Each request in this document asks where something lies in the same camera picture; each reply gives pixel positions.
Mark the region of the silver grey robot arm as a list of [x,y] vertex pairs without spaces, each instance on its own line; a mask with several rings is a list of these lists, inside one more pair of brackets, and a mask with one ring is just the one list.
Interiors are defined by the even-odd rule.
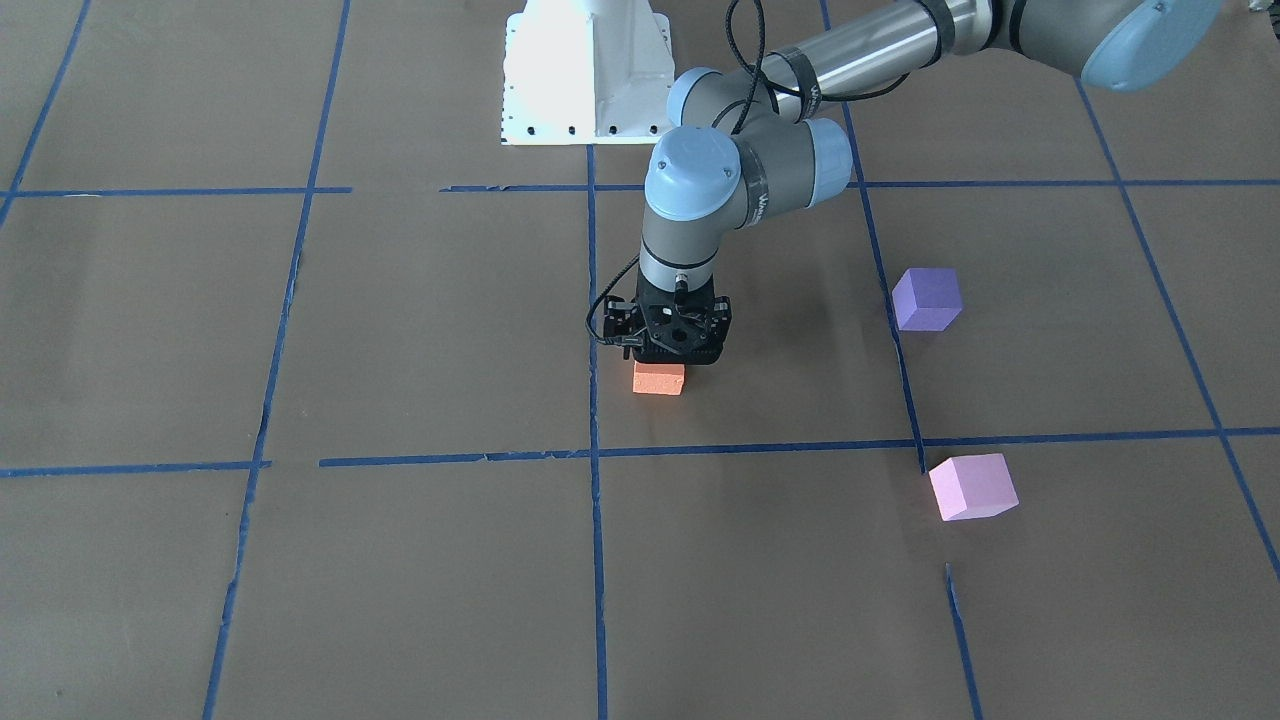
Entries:
[[722,238],[831,200],[852,178],[849,135],[824,105],[879,97],[989,47],[1134,92],[1180,64],[1217,14],[1216,1],[895,1],[786,47],[759,38],[735,70],[684,72],[646,167],[635,293],[603,290],[588,333],[637,363],[716,363],[732,322],[714,290]]

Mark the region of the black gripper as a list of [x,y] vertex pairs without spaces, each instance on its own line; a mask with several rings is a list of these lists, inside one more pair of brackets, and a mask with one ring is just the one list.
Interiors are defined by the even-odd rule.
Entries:
[[731,322],[730,299],[712,283],[687,293],[640,283],[631,301],[605,296],[603,340],[635,363],[708,366],[719,360]]

